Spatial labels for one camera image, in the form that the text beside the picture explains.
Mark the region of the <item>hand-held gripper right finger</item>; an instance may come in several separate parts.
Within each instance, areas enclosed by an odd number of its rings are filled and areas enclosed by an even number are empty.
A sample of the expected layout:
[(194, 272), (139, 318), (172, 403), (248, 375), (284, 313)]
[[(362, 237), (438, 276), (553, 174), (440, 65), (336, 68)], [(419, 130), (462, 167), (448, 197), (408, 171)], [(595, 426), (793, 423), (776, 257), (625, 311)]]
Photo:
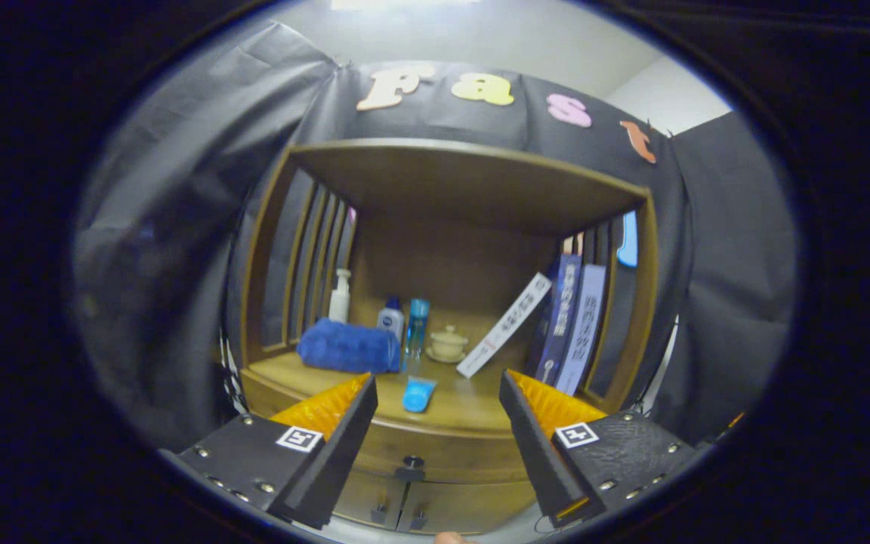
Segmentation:
[(607, 414), (505, 369), (498, 399), (541, 513), (553, 527), (624, 508), (696, 459), (696, 448), (639, 411)]

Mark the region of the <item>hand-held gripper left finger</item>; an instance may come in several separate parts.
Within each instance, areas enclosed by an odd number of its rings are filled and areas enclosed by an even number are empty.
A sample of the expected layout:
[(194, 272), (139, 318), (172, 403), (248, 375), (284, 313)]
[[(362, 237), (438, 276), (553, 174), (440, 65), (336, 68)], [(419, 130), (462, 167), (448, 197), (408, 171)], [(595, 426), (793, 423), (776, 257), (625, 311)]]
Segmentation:
[(174, 464), (235, 504), (322, 529), (377, 406), (375, 376), (360, 374), (275, 416), (239, 414), (176, 455)]

